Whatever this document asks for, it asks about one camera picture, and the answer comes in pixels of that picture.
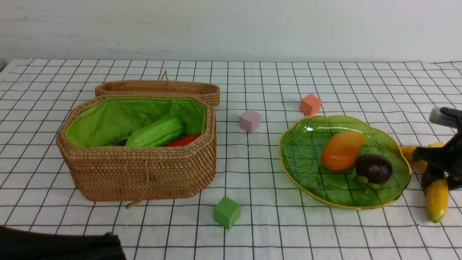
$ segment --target yellow banana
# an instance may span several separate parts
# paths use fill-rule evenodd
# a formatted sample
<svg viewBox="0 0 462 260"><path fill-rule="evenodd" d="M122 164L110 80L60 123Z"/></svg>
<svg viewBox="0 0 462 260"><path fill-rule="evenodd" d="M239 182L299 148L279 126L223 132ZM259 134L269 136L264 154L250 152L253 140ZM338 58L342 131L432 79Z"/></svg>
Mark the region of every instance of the yellow banana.
<svg viewBox="0 0 462 260"><path fill-rule="evenodd" d="M428 145L428 147L443 147L443 142L435 142ZM401 147L404 158L411 166L414 166L420 173L424 173L427 168L425 161L413 161L412 153L417 148L415 145L407 145ZM427 187L427 203L426 213L427 217L433 223L440 222L446 215L449 201L449 188L446 177L443 180L436 180Z"/></svg>
<svg viewBox="0 0 462 260"><path fill-rule="evenodd" d="M428 147L442 147L444 145L443 142L434 142L428 145ZM401 151L403 152L404 158L409 162L411 166L416 168L420 173L424 173L425 169L427 169L427 162L426 161L413 161L412 160L412 153L417 148L415 145L407 145L401 147Z"/></svg>
<svg viewBox="0 0 462 260"><path fill-rule="evenodd" d="M440 222L448 209L449 189L446 177L436 180L427 187L427 217L433 223Z"/></svg>

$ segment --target wicker basket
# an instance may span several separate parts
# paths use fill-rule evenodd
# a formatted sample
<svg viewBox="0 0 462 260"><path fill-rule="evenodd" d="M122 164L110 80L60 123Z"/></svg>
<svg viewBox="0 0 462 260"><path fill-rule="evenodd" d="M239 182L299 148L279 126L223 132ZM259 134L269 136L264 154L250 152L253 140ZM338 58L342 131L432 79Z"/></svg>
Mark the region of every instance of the wicker basket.
<svg viewBox="0 0 462 260"><path fill-rule="evenodd" d="M125 93L139 96L143 93L166 93L194 95L209 106L220 104L220 88L217 85L169 80L122 80L103 83L95 88L95 95Z"/></svg>
<svg viewBox="0 0 462 260"><path fill-rule="evenodd" d="M114 97L191 98L206 108L204 133L182 147L130 148L74 146L66 137L70 123L83 111ZM83 196L91 201L132 201L189 198L208 186L216 169L216 119L213 108L183 93L116 93L86 101L69 114L56 144Z"/></svg>

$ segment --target green glass plate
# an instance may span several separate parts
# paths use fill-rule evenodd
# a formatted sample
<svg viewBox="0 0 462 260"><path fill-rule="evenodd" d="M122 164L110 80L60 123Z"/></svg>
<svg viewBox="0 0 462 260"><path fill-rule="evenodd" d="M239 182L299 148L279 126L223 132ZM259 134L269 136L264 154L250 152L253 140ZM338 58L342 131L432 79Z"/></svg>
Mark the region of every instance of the green glass plate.
<svg viewBox="0 0 462 260"><path fill-rule="evenodd" d="M321 166L321 154L338 132L359 130L366 136L361 154L379 154L393 166L393 173L380 190L365 192L354 167L331 172ZM396 201L411 180L411 168L396 141L381 130L348 116L312 116L298 121L280 139L281 164L301 190L328 205L350 209L372 209Z"/></svg>

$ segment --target orange mango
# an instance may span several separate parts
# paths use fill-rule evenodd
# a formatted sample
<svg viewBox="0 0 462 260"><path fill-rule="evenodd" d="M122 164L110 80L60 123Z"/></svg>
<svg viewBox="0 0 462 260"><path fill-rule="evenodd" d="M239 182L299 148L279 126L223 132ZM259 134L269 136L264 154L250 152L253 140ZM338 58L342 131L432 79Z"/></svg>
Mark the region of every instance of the orange mango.
<svg viewBox="0 0 462 260"><path fill-rule="evenodd" d="M344 171L354 166L366 143L363 133L346 130L337 133L322 151L321 164L329 171Z"/></svg>

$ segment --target basket handle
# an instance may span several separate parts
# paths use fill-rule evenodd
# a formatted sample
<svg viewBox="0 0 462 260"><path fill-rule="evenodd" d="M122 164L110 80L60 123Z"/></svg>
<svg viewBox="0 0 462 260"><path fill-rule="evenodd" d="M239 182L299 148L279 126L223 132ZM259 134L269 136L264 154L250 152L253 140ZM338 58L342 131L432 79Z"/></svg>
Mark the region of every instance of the basket handle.
<svg viewBox="0 0 462 260"><path fill-rule="evenodd" d="M169 78L167 77L167 70L164 70L164 74L162 74L162 78L160 78L160 80L163 80L164 77L167 79L167 81L169 81Z"/></svg>
<svg viewBox="0 0 462 260"><path fill-rule="evenodd" d="M130 203L128 203L125 208L126 209L130 209L130 208L133 208L135 207L136 205L138 205L141 201L143 201L143 197L144 195L146 194L147 192L147 188L149 186L149 173L148 173L148 170L147 170L147 161L145 160L145 165L146 165L146 184L145 184L145 190L143 191L143 193L141 194L140 198L135 200L135 201L132 201Z"/></svg>

